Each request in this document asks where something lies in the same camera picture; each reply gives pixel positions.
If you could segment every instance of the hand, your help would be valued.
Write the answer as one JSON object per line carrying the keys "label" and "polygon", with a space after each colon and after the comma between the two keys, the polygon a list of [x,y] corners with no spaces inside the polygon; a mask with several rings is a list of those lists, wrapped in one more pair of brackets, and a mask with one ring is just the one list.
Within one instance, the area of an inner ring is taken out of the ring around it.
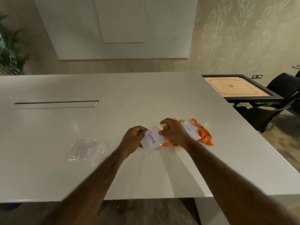
{"label": "hand", "polygon": [[145,132],[148,129],[143,126],[135,126],[130,128],[125,135],[118,147],[118,150],[127,158],[133,153],[141,144],[142,139],[145,136]]}
{"label": "hand", "polygon": [[161,125],[166,123],[167,125],[165,128],[159,132],[160,135],[163,135],[165,138],[171,140],[174,144],[178,144],[183,148],[189,140],[192,140],[179,121],[166,118],[160,122]]}

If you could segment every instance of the patterned wallpaper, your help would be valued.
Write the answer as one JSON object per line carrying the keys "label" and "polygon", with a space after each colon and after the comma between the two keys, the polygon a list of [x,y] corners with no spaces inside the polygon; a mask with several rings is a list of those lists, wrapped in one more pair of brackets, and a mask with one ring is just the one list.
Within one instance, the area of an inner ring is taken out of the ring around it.
{"label": "patterned wallpaper", "polygon": [[11,28],[25,28],[27,74],[198,71],[263,74],[267,84],[300,64],[300,0],[199,0],[188,59],[59,61],[33,0],[0,0]]}

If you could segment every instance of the forearm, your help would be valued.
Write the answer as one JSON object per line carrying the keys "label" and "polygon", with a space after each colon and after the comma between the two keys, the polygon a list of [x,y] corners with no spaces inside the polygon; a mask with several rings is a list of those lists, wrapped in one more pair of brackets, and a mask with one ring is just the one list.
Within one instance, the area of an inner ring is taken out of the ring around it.
{"label": "forearm", "polygon": [[197,141],[188,140],[183,147],[231,225],[299,224],[285,208],[230,169]]}
{"label": "forearm", "polygon": [[122,150],[116,149],[42,224],[91,224],[125,158]]}

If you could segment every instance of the person's left hand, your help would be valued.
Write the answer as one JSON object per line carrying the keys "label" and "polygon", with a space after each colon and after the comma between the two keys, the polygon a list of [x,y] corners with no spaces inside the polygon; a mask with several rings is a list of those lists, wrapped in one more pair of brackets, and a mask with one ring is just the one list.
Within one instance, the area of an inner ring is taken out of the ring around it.
{"label": "person's left hand", "polygon": [[143,126],[135,126],[130,128],[124,135],[118,149],[127,158],[133,153],[141,144],[148,129]]}

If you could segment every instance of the person's right arm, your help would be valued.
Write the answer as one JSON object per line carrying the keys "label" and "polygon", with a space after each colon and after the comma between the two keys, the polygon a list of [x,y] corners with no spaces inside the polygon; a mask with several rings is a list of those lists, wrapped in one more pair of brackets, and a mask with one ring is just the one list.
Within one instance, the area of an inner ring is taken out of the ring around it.
{"label": "person's right arm", "polygon": [[193,140],[180,122],[167,118],[160,123],[168,124],[160,134],[191,156],[231,225],[300,225],[286,208]]}

